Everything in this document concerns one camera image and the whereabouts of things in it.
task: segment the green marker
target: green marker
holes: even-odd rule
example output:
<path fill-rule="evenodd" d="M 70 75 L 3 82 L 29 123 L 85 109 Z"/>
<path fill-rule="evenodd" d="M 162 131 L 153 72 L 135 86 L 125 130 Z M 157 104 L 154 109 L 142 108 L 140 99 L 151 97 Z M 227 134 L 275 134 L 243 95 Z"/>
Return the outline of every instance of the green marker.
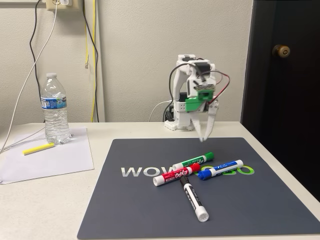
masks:
<path fill-rule="evenodd" d="M 174 164 L 172 166 L 172 169 L 173 169 L 173 171 L 175 171 L 175 170 L 178 170 L 178 169 L 189 167 L 190 165 L 195 164 L 195 163 L 203 164 L 206 161 L 210 161 L 212 159 L 214 159 L 214 154 L 212 152 L 208 152 L 203 156 L 198 156 L 198 157 L 192 158 L 190 160 Z"/>

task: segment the marker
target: marker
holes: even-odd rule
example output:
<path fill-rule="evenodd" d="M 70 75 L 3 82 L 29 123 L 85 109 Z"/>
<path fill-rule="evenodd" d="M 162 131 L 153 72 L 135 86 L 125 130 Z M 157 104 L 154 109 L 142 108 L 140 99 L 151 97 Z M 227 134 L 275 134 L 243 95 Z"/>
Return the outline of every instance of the marker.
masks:
<path fill-rule="evenodd" d="M 228 172 L 233 169 L 241 168 L 244 166 L 244 163 L 241 160 L 227 162 L 220 166 L 214 166 L 213 168 L 207 168 L 203 171 L 198 172 L 198 177 L 201 180 L 205 180 L 216 175 L 221 175 L 222 173 Z"/>
<path fill-rule="evenodd" d="M 202 203 L 196 194 L 196 191 L 194 188 L 191 186 L 189 179 L 186 176 L 183 176 L 180 179 L 180 183 L 183 187 L 183 190 L 188 197 L 191 206 L 193 207 L 193 210 L 195 212 L 195 215 L 197 216 L 198 220 L 200 222 L 205 222 L 209 219 L 209 214 L 207 213 L 206 209 L 204 206 L 202 206 Z"/>
<path fill-rule="evenodd" d="M 198 164 L 203 164 L 205 163 L 206 161 L 210 161 L 214 159 L 214 154 L 212 152 L 208 152 L 206 153 L 205 155 L 203 156 L 198 156 L 198 157 L 195 157 L 195 158 L 192 158 L 190 160 L 187 160 L 187 161 L 183 161 L 183 162 L 180 162 L 180 163 L 177 163 L 177 164 L 174 164 L 172 166 L 173 170 L 177 170 L 177 169 L 182 169 L 182 168 L 186 168 L 186 167 L 189 167 L 191 164 L 195 164 L 195 163 L 198 163 Z"/>
<path fill-rule="evenodd" d="M 171 182 L 173 180 L 179 179 L 183 176 L 190 175 L 194 172 L 198 172 L 198 171 L 200 171 L 200 168 L 201 167 L 200 167 L 199 163 L 194 163 L 191 166 L 184 167 L 184 168 L 181 168 L 176 171 L 170 171 L 170 172 L 164 173 L 159 176 L 155 176 L 153 178 L 153 184 L 155 186 L 160 186 L 162 184 L 166 184 L 166 183 Z"/>
<path fill-rule="evenodd" d="M 54 146 L 55 146 L 54 143 L 48 143 L 48 144 L 45 144 L 45 145 L 36 146 L 36 147 L 33 147 L 33 148 L 29 148 L 29 149 L 23 150 L 22 154 L 23 155 L 33 154 L 33 153 L 36 153 L 36 152 L 39 152 L 39 151 L 42 151 L 42 150 L 45 150 L 45 149 L 53 148 Z"/>

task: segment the door knob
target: door knob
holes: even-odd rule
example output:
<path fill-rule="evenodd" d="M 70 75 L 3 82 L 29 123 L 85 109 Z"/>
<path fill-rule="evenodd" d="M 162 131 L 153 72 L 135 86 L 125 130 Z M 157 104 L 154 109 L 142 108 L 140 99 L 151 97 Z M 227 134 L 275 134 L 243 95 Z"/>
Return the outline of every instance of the door knob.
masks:
<path fill-rule="evenodd" d="M 272 49 L 272 55 L 280 58 L 287 58 L 290 55 L 290 48 L 285 45 L 275 45 Z"/>

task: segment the door frame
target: door frame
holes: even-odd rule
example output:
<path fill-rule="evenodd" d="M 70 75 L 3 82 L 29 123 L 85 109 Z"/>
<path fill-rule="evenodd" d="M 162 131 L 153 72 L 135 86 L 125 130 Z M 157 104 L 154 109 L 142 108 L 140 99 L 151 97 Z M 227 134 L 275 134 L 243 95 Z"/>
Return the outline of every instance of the door frame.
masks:
<path fill-rule="evenodd" d="M 246 61 L 241 124 L 258 140 L 269 67 L 277 1 L 254 0 Z"/>

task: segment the outlet cover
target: outlet cover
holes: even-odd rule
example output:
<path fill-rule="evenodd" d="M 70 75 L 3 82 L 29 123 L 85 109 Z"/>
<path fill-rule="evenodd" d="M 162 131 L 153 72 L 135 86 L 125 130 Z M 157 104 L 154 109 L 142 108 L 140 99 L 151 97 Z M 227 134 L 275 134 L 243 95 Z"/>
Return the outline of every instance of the outlet cover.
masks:
<path fill-rule="evenodd" d="M 47 11 L 55 11 L 56 10 L 56 0 L 45 0 L 46 10 Z M 58 3 L 58 12 L 67 12 L 67 11 L 82 11 L 82 1 L 81 0 L 72 0 L 72 5 L 62 5 Z"/>

